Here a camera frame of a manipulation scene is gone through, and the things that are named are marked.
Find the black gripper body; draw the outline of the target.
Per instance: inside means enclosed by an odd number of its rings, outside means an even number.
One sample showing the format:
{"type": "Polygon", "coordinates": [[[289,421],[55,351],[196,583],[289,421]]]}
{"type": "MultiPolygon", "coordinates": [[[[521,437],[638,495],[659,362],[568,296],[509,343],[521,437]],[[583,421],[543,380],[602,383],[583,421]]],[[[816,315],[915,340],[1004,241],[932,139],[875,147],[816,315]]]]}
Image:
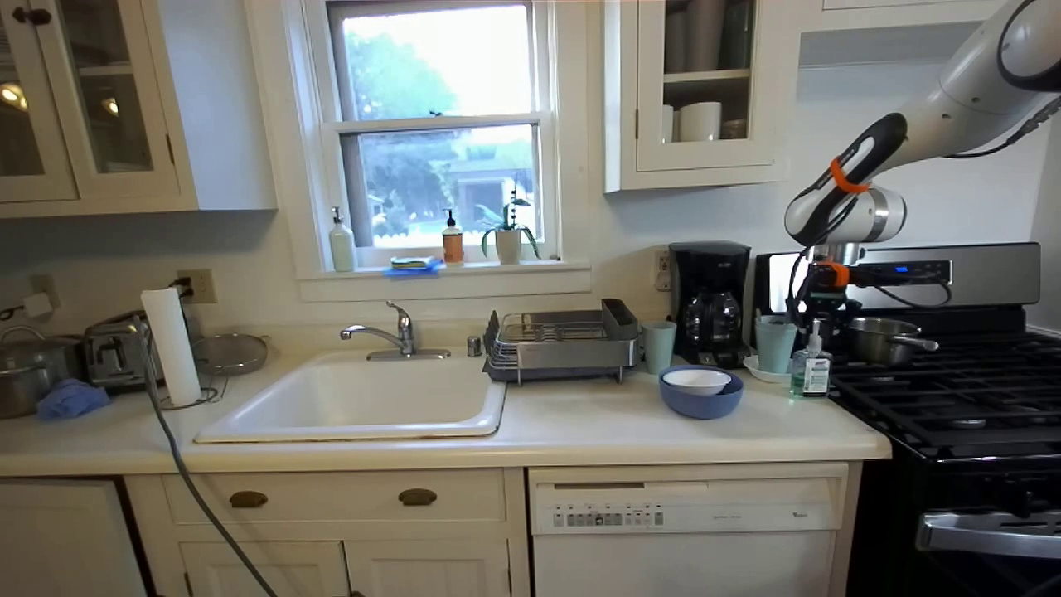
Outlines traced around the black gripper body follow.
{"type": "Polygon", "coordinates": [[[852,268],[832,254],[802,254],[802,275],[790,280],[790,318],[809,326],[845,304],[852,268]]]}

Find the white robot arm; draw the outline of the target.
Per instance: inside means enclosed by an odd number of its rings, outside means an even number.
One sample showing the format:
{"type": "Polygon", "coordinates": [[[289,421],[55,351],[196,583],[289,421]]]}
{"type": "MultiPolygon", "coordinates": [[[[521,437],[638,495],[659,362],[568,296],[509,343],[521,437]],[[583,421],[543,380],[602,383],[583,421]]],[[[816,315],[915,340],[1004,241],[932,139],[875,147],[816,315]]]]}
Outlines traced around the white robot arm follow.
{"type": "Polygon", "coordinates": [[[790,199],[782,226],[809,265],[790,288],[790,315],[827,315],[852,273],[832,246],[903,233],[908,206],[873,177],[921,160],[978,160],[1007,148],[1056,111],[1061,0],[1007,0],[947,58],[939,84],[868,123],[827,164],[790,199]]]}

